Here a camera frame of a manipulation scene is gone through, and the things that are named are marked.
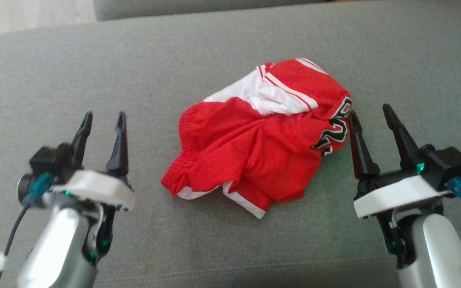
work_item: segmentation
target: couch backrest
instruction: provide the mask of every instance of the couch backrest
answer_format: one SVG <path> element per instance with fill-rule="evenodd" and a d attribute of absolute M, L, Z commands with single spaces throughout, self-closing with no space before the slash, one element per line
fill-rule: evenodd
<path fill-rule="evenodd" d="M 326 0 L 94 0 L 97 20 L 325 2 Z"/>

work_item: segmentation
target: green led light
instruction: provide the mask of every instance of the green led light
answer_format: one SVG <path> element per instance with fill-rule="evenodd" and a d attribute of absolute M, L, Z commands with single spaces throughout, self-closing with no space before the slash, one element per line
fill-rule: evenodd
<path fill-rule="evenodd" d="M 421 172 L 423 171 L 423 169 L 424 169 L 424 162 L 417 164 L 417 174 L 418 175 L 421 175 Z"/>

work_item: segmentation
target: white trim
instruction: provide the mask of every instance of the white trim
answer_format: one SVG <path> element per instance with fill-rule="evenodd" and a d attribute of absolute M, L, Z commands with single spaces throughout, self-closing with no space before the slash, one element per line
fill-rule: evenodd
<path fill-rule="evenodd" d="M 229 188 L 231 187 L 233 182 L 234 181 L 227 181 L 224 184 L 222 184 L 223 195 L 227 196 L 232 201 L 236 202 L 243 208 L 247 209 L 250 213 L 252 213 L 258 219 L 261 219 L 264 216 L 264 214 L 266 214 L 266 211 L 255 206 L 250 201 L 246 200 L 242 195 L 239 195 L 239 193 L 236 191 L 229 193 Z"/>
<path fill-rule="evenodd" d="M 261 76 L 261 80 L 263 80 L 264 75 L 266 75 L 266 65 L 262 64 L 257 66 L 257 68 L 259 69 L 259 75 Z"/>
<path fill-rule="evenodd" d="M 346 126 L 346 122 L 344 122 L 344 120 L 338 119 L 338 118 L 336 118 L 335 120 L 341 121 L 342 124 L 343 124 L 344 126 Z M 325 132 L 327 132 L 327 131 L 328 131 L 328 132 L 335 132 L 335 133 L 343 133 L 343 132 L 344 132 L 344 127 L 343 127 L 342 125 L 339 125 L 339 124 L 336 124 L 336 123 L 332 124 L 332 128 L 337 128 L 336 126 L 339 126 L 339 127 L 341 128 L 340 131 L 325 129 L 325 130 L 323 130 L 323 132 L 321 133 L 320 140 L 321 140 L 321 139 L 324 139 L 324 138 L 331 138 L 331 139 L 333 139 L 333 140 L 335 140 L 335 141 L 337 141 L 337 142 L 339 142 L 339 143 L 344 142 L 344 141 L 346 140 L 346 137 L 344 137 L 344 138 L 341 139 L 341 140 L 340 140 L 340 139 L 332 138 L 331 136 L 328 136 L 328 135 L 325 135 L 325 137 L 323 137 L 323 135 L 324 135 Z M 316 149 L 321 149 L 321 148 L 323 148 L 323 147 L 326 146 L 326 145 L 328 145 L 328 144 L 321 144 L 321 145 L 317 146 Z"/>
<path fill-rule="evenodd" d="M 265 82 L 266 84 L 269 84 L 272 88 L 278 89 L 279 91 L 282 91 L 282 95 L 287 96 L 287 97 L 288 97 L 287 99 L 294 99 L 294 100 L 296 100 L 299 104 L 302 105 L 303 110 L 300 110 L 299 112 L 295 112 L 295 114 L 296 114 L 296 113 L 307 112 L 307 111 L 310 110 L 309 106 L 307 106 L 307 104 L 304 103 L 300 98 L 298 98 L 298 97 L 296 97 L 296 96 L 294 96 L 294 95 L 288 93 L 286 90 L 284 90 L 284 89 L 278 87 L 278 86 L 275 85 L 275 83 L 273 83 L 270 79 L 264 77 L 264 82 Z"/>
<path fill-rule="evenodd" d="M 303 58 L 296 58 L 296 61 L 300 62 L 302 65 L 306 66 L 306 67 L 309 67 L 311 69 L 314 69 L 316 71 L 318 71 L 319 73 L 324 73 L 325 75 L 328 75 L 325 71 L 323 71 L 323 69 L 321 69 L 319 66 L 317 65 L 313 65 L 312 62 L 307 62 L 306 60 L 304 60 Z"/>
<path fill-rule="evenodd" d="M 350 103 L 348 105 L 344 105 L 344 103 L 346 103 L 346 100 L 350 101 Z M 346 97 L 343 98 L 343 100 L 341 101 L 341 105 L 339 105 L 338 109 L 335 109 L 335 113 L 333 113 L 331 119 L 334 119 L 337 116 L 337 113 L 341 112 L 341 110 L 344 109 L 344 107 L 348 107 L 348 111 L 346 112 L 346 116 L 344 117 L 344 118 L 346 118 L 346 117 L 348 117 L 348 114 L 350 114 L 350 112 L 351 112 L 351 98 L 349 96 L 346 96 Z"/>
<path fill-rule="evenodd" d="M 214 191 L 214 189 L 218 188 L 219 186 L 220 185 L 214 187 L 210 191 L 201 191 L 201 192 L 193 191 L 191 187 L 186 186 L 186 187 L 182 188 L 181 191 L 179 191 L 179 193 L 177 193 L 177 195 L 179 197 L 181 197 L 182 199 L 193 200 L 193 199 L 196 199 L 198 197 L 202 197 L 203 195 L 206 195 L 208 193 L 211 193 L 212 191 Z"/>
<path fill-rule="evenodd" d="M 265 75 L 265 77 L 269 78 L 271 80 L 271 82 L 273 82 L 273 84 L 277 85 L 278 87 L 280 87 L 281 89 L 283 89 L 287 93 L 290 93 L 290 94 L 293 94 L 293 95 L 296 95 L 296 96 L 300 97 L 300 99 L 298 99 L 298 100 L 300 100 L 300 101 L 303 100 L 303 101 L 307 102 L 307 104 L 309 104 L 309 106 L 310 106 L 310 107 L 308 107 L 309 109 L 315 109 L 315 108 L 318 107 L 318 103 L 316 102 L 316 100 L 314 100 L 313 98 L 305 95 L 304 93 L 301 93 L 300 91 L 296 91 L 296 90 L 293 90 L 293 89 L 287 87 L 286 84 L 284 84 L 280 80 L 278 80 L 272 73 L 268 72 Z"/>
<path fill-rule="evenodd" d="M 324 71 L 324 69 L 321 68 L 321 67 L 319 67 L 318 64 L 312 62 L 311 60 L 309 60 L 309 59 L 307 59 L 307 58 L 298 58 L 298 59 L 307 61 L 307 62 L 309 62 L 310 64 L 314 65 L 315 67 L 318 67 L 320 70 L 323 70 L 323 71 Z"/>
<path fill-rule="evenodd" d="M 230 84 L 229 86 L 221 89 L 213 93 L 212 95 L 206 97 L 203 102 L 227 102 L 227 100 L 238 97 L 243 100 L 246 100 L 246 88 L 247 87 L 254 87 L 259 84 L 261 76 L 259 75 L 258 69 L 254 69 L 254 71 L 248 73 L 247 76 L 241 78 L 240 80 Z"/>
<path fill-rule="evenodd" d="M 323 157 L 327 156 L 327 155 L 330 155 L 331 153 L 333 153 L 333 147 L 330 145 L 330 151 L 325 151 L 323 153 Z"/>

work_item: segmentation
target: couch cushion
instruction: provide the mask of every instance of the couch cushion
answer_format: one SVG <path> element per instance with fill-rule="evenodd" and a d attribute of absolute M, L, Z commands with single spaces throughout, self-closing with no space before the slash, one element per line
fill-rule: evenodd
<path fill-rule="evenodd" d="M 136 206 L 119 212 L 96 287 L 390 287 L 395 259 L 377 222 L 357 219 L 349 146 L 326 157 L 304 199 L 258 220 L 221 193 L 195 201 L 160 184 L 179 154 L 179 115 L 256 64 L 307 57 L 351 92 L 373 158 L 399 157 L 390 103 L 418 144 L 461 150 L 461 2 L 346 2 L 135 18 L 0 38 L 0 249 L 20 211 L 15 186 L 43 144 L 95 113 L 85 164 L 103 169 L 128 115 Z M 461 236 L 461 203 L 446 215 Z M 2 286 L 50 213 L 31 211 Z"/>
<path fill-rule="evenodd" d="M 97 20 L 325 2 L 326 0 L 93 0 Z"/>

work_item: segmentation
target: white stripe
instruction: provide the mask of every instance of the white stripe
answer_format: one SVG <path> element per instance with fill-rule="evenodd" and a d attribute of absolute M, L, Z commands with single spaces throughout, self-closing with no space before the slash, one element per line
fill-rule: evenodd
<path fill-rule="evenodd" d="M 323 157 L 330 155 L 331 153 L 333 153 L 333 147 L 330 145 L 330 151 L 325 151 L 325 153 L 323 153 Z"/>
<path fill-rule="evenodd" d="M 243 208 L 247 209 L 250 213 L 252 213 L 255 217 L 261 219 L 266 211 L 262 210 L 258 206 L 255 206 L 250 201 L 246 200 L 242 195 L 239 195 L 238 192 L 229 193 L 229 188 L 231 187 L 234 181 L 227 181 L 222 185 L 223 188 L 223 195 L 232 199 L 232 201 L 240 204 Z"/>
<path fill-rule="evenodd" d="M 344 107 L 346 107 L 346 106 L 343 106 L 343 104 L 344 104 L 344 102 L 346 102 L 346 100 L 351 101 L 350 97 L 348 97 L 348 96 L 344 97 L 343 100 L 341 101 L 341 105 L 339 106 L 339 108 L 337 110 L 335 110 L 335 113 L 333 113 L 331 119 L 334 119 L 337 116 L 337 113 L 339 113 Z M 348 113 L 350 111 L 351 111 L 351 103 L 349 104 Z"/>
<path fill-rule="evenodd" d="M 266 75 L 266 65 L 262 64 L 262 65 L 258 66 L 258 68 L 261 70 L 260 75 L 262 75 L 262 77 L 264 77 L 264 75 Z"/>
<path fill-rule="evenodd" d="M 267 77 L 271 79 L 271 81 L 276 84 L 278 87 L 282 88 L 283 90 L 287 91 L 288 93 L 294 94 L 301 99 L 303 99 L 309 106 L 311 106 L 311 109 L 315 109 L 318 107 L 318 103 L 316 100 L 313 98 L 305 95 L 304 93 L 301 93 L 300 91 L 293 90 L 289 87 L 287 87 L 284 83 L 282 83 L 280 80 L 278 80 L 272 73 L 267 73 Z"/>
<path fill-rule="evenodd" d="M 318 67 L 319 69 L 321 69 L 321 70 L 323 70 L 323 71 L 324 71 L 324 69 L 323 69 L 323 68 L 321 68 L 321 67 L 319 67 L 319 66 L 318 66 L 318 64 L 316 64 L 316 63 L 312 62 L 311 60 L 309 60 L 309 59 L 307 59 L 307 58 L 298 58 L 298 59 L 301 59 L 301 60 L 307 61 L 307 62 L 309 62 L 310 64 L 313 64 L 315 67 Z"/>
<path fill-rule="evenodd" d="M 181 191 L 179 191 L 179 193 L 177 193 L 177 195 L 179 197 L 181 197 L 182 199 L 193 200 L 193 199 L 196 199 L 196 198 L 201 197 L 203 195 L 206 195 L 208 193 L 211 193 L 214 189 L 218 188 L 219 186 L 220 185 L 214 187 L 210 191 L 201 191 L 201 192 L 193 191 L 191 187 L 186 186 L 186 187 L 182 188 Z"/>
<path fill-rule="evenodd" d="M 307 112 L 309 111 L 309 107 L 307 107 L 307 104 L 305 104 L 300 98 L 296 97 L 296 96 L 293 96 L 291 95 L 290 93 L 287 93 L 287 91 L 285 91 L 284 89 L 280 88 L 280 87 L 277 87 L 275 86 L 275 84 L 273 82 L 271 82 L 269 79 L 267 79 L 266 77 L 264 78 L 264 82 L 266 84 L 270 84 L 272 88 L 276 88 L 276 89 L 279 89 L 280 91 L 282 91 L 283 93 L 285 93 L 285 95 L 287 95 L 289 97 L 289 99 L 294 99 L 296 102 L 300 103 L 302 105 L 302 108 L 303 110 L 301 111 L 298 111 L 296 113 L 302 113 L 302 112 Z"/>
<path fill-rule="evenodd" d="M 314 69 L 316 71 L 318 71 L 319 73 L 324 73 L 325 75 L 328 75 L 325 71 L 323 71 L 321 68 L 317 67 L 317 66 L 314 66 L 312 65 L 311 63 L 309 62 L 306 62 L 304 60 L 301 60 L 301 58 L 297 58 L 296 61 L 300 62 L 301 64 L 303 64 L 304 66 L 306 67 L 309 67 L 311 69 Z"/>

